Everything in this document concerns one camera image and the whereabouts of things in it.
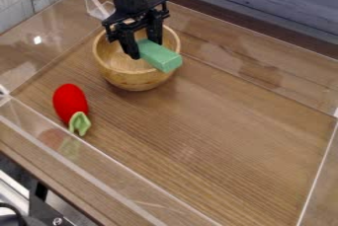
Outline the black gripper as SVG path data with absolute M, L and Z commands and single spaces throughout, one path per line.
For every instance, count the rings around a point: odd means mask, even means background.
M 164 21 L 170 16 L 169 0 L 113 0 L 116 13 L 104 20 L 102 26 L 110 42 L 120 40 L 125 53 L 133 59 L 141 58 L 136 31 L 148 29 L 149 40 L 164 44 Z M 124 31 L 122 24 L 133 19 L 134 23 Z

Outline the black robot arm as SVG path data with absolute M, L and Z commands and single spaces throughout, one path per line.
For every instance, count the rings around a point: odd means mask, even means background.
M 113 0 L 116 12 L 102 21 L 110 42 L 120 41 L 126 54 L 141 58 L 136 32 L 148 30 L 149 40 L 164 44 L 164 23 L 170 16 L 169 0 Z

